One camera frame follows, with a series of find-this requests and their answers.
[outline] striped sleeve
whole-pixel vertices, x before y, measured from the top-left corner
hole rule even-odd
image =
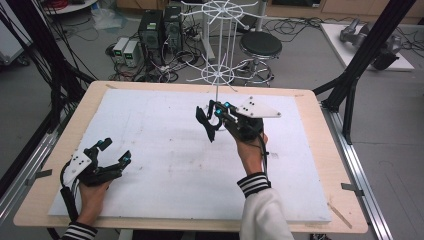
[[[250,194],[258,193],[271,187],[265,173],[263,172],[251,174],[238,181],[237,185],[243,191],[246,198]]]
[[[93,240],[96,237],[97,230],[78,222],[71,222],[63,234],[62,240]]]

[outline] hand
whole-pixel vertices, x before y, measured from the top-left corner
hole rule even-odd
[[[262,133],[262,138],[265,144],[268,142],[268,137],[265,133]],[[243,163],[244,170],[247,175],[263,172],[262,170],[262,148],[258,138],[252,142],[241,142],[237,138],[234,138],[237,144],[237,151],[240,156],[241,162]]]
[[[95,187],[87,187],[85,184],[79,184],[82,207],[77,222],[88,226],[93,226],[97,217],[103,210],[103,200],[106,196],[106,190],[112,181],[103,183]]]

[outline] wooden table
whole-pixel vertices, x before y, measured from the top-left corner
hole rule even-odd
[[[77,149],[87,126],[97,111],[103,94],[111,88],[198,93],[211,90],[208,85],[109,81],[92,83],[44,165],[43,170],[52,169],[53,174],[35,181],[14,218],[16,225],[40,227],[64,227],[68,225],[68,217],[48,215],[50,206],[60,186],[60,170]],[[298,89],[251,87],[237,87],[236,89],[238,92],[234,92],[229,87],[220,87],[219,90],[222,93],[233,94],[254,93],[292,96],[296,101],[333,220],[328,224],[290,224],[291,231],[310,233],[365,233],[368,230],[368,226],[355,193],[341,188],[341,183],[350,183],[350,180],[313,92]],[[96,222],[96,227],[235,232],[239,231],[240,222],[228,220],[101,217]]]

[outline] white wire structure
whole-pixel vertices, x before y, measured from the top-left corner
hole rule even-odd
[[[240,68],[242,66],[233,67],[233,55],[234,55],[234,46],[235,46],[235,40],[236,40],[236,30],[237,25],[240,24],[244,28],[247,28],[246,25],[244,25],[242,22],[240,22],[239,18],[241,18],[243,15],[250,15],[254,17],[259,17],[250,13],[246,13],[243,10],[243,7],[250,7],[257,4],[244,4],[244,5],[236,5],[234,3],[231,3],[229,0],[227,1],[208,1],[204,4],[191,4],[191,3],[185,3],[181,2],[182,4],[186,6],[199,6],[199,11],[194,11],[191,13],[181,13],[183,16],[189,16],[193,14],[204,14],[203,15],[203,21],[207,21],[207,29],[203,29],[203,31],[210,32],[209,26],[216,20],[219,20],[219,44],[218,44],[218,58],[217,63],[210,64],[207,59],[209,59],[209,51],[206,51],[206,57],[202,54],[203,59],[205,60],[206,66],[203,69],[200,69],[196,66],[193,66],[192,64],[187,64],[201,72],[201,77],[196,79],[187,80],[188,82],[195,82],[204,80],[207,83],[210,83],[211,86],[216,86],[216,101],[218,101],[218,86],[220,85],[228,85],[231,89],[233,89],[235,92],[236,90],[231,86],[231,82],[234,81],[234,78],[244,78],[240,76],[235,76],[234,70],[237,68]],[[224,38],[224,21],[228,22],[229,28],[228,28],[228,35],[227,36],[227,47],[226,52],[222,53],[222,45],[223,38]]]

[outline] black stool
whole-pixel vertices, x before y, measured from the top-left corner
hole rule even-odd
[[[245,81],[244,85],[266,83],[269,87],[269,81],[274,79],[274,75],[271,68],[261,60],[274,59],[280,55],[283,49],[280,40],[269,33],[249,32],[241,37],[240,48],[252,58],[240,62],[236,67],[237,73]]]

